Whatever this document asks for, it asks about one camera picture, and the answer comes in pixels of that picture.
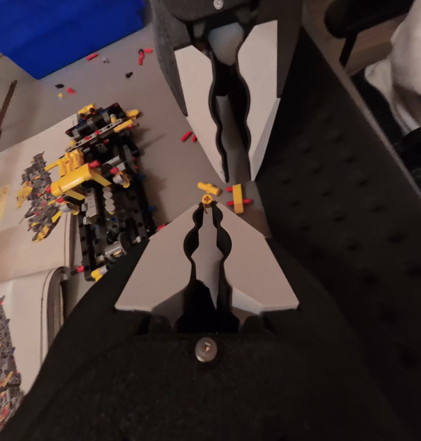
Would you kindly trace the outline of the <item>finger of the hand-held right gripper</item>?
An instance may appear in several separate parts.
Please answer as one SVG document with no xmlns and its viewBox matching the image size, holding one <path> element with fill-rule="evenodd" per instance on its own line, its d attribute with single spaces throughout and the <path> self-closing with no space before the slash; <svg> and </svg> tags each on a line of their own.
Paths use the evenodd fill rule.
<svg viewBox="0 0 421 441">
<path fill-rule="evenodd" d="M 278 97 L 278 22 L 255 25 L 237 53 L 237 67 L 247 87 L 248 159 L 254 181 L 261 168 L 280 103 Z"/>
<path fill-rule="evenodd" d="M 224 183 L 229 182 L 227 155 L 222 145 L 221 121 L 213 108 L 213 59 L 193 45 L 175 50 L 186 119 L 209 162 Z"/>
</svg>

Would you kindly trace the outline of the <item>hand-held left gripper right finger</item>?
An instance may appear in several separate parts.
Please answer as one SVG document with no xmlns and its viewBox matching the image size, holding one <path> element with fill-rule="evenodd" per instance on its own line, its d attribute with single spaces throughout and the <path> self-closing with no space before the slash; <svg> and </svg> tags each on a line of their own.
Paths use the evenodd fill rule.
<svg viewBox="0 0 421 441">
<path fill-rule="evenodd" d="M 300 304 L 265 236 L 220 203 L 212 203 L 219 262 L 217 312 L 243 320 Z"/>
</svg>

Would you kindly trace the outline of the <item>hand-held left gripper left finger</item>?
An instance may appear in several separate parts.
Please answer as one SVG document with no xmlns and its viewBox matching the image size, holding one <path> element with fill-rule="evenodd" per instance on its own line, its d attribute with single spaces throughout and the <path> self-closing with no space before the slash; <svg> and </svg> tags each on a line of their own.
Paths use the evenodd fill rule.
<svg viewBox="0 0 421 441">
<path fill-rule="evenodd" d="M 195 204 L 149 239 L 116 310 L 161 315 L 175 324 L 184 314 L 195 318 L 211 308 L 209 288 L 197 278 L 193 259 L 203 216 L 202 203 Z"/>
</svg>

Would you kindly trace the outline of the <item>yellow black lego car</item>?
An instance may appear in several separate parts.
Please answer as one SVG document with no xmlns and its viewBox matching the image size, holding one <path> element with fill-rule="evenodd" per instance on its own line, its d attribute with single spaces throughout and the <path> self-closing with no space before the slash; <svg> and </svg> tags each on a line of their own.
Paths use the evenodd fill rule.
<svg viewBox="0 0 421 441">
<path fill-rule="evenodd" d="M 45 170 L 58 168 L 58 179 L 44 193 L 61 213 L 75 216 L 81 247 L 82 273 L 98 281 L 134 246 L 151 238 L 158 228 L 143 185 L 132 138 L 139 111 L 89 104 L 78 111 L 66 130 L 70 145 Z"/>
</svg>

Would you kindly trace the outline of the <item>scattered small lego pins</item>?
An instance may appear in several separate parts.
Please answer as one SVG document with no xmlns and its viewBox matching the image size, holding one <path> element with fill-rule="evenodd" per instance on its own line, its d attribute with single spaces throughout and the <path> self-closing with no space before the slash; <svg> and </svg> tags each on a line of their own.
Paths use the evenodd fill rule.
<svg viewBox="0 0 421 441">
<path fill-rule="evenodd" d="M 137 61 L 138 61 L 138 65 L 139 65 L 139 66 L 142 66 L 146 54 L 151 54 L 151 53 L 153 53 L 153 49 L 152 49 L 152 48 L 141 48 L 141 49 L 139 49 L 139 51 L 138 51 L 138 59 L 137 59 Z M 86 57 L 86 60 L 87 60 L 87 61 L 91 61 L 91 60 L 93 60 L 93 59 L 98 58 L 98 56 L 99 56 L 99 54 L 98 54 L 97 52 L 95 52 L 95 53 L 89 54 L 89 55 Z M 127 73 L 125 73 L 125 78 L 126 78 L 126 79 L 129 79 L 129 78 L 131 78 L 133 75 L 134 75 L 133 71 L 127 72 Z M 64 86 L 64 84 L 57 84 L 57 85 L 55 85 L 55 88 L 58 89 L 58 90 L 63 90 L 63 89 L 65 88 L 65 86 Z M 70 88 L 70 87 L 67 87 L 67 88 L 65 89 L 65 91 L 66 91 L 68 94 L 70 94 L 70 95 L 75 94 L 74 89 L 72 89 L 72 88 Z M 63 94 L 62 92 L 59 92 L 59 93 L 58 93 L 58 98 L 59 98 L 60 100 L 64 99 L 64 97 L 65 97 L 65 96 L 64 96 L 64 94 Z"/>
</svg>

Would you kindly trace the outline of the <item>lego instruction booklet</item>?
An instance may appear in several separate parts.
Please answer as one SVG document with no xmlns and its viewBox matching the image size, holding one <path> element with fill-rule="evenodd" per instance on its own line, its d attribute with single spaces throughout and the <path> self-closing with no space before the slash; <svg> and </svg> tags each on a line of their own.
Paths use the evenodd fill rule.
<svg viewBox="0 0 421 441">
<path fill-rule="evenodd" d="M 63 325 L 71 218 L 45 191 L 45 167 L 69 144 L 75 116 L 0 152 L 0 432 L 33 386 Z"/>
</svg>

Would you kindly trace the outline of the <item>black perforated mat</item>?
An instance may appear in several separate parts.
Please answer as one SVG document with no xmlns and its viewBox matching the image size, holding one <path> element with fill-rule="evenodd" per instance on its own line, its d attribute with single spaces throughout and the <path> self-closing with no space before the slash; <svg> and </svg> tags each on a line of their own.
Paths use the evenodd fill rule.
<svg viewBox="0 0 421 441">
<path fill-rule="evenodd" d="M 272 236 L 334 296 L 421 440 L 421 195 L 304 28 L 256 184 Z"/>
</svg>

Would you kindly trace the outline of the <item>blue storage bin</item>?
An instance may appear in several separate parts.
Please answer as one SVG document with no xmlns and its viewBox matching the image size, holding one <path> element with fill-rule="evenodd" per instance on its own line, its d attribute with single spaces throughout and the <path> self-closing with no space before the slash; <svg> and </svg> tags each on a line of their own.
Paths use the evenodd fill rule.
<svg viewBox="0 0 421 441">
<path fill-rule="evenodd" d="M 0 53 L 41 79 L 144 27 L 142 0 L 0 0 Z"/>
</svg>

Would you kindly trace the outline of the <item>black office chair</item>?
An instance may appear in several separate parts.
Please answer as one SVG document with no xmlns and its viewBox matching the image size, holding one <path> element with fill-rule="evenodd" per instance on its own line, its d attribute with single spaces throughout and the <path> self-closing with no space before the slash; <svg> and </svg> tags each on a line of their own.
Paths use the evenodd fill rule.
<svg viewBox="0 0 421 441">
<path fill-rule="evenodd" d="M 339 62 L 346 67 L 358 34 L 409 12 L 412 0 L 335 0 L 325 11 L 327 31 L 345 39 Z"/>
</svg>

